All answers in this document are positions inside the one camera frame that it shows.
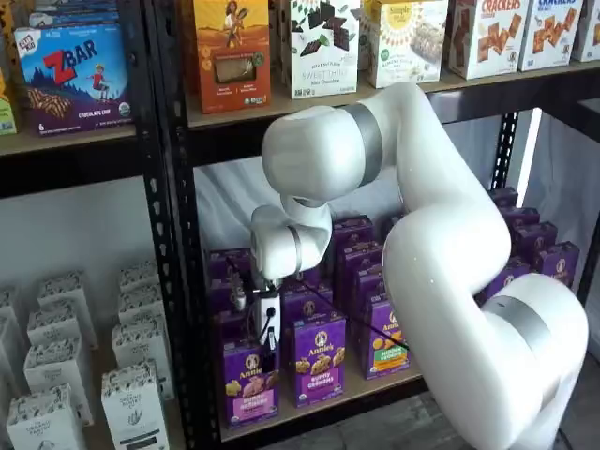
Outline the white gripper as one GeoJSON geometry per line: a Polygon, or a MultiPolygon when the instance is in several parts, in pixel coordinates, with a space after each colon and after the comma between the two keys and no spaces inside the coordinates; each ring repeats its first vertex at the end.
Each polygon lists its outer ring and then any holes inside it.
{"type": "Polygon", "coordinates": [[[278,291],[259,292],[259,340],[262,344],[262,372],[278,368],[281,302],[278,291]]]}

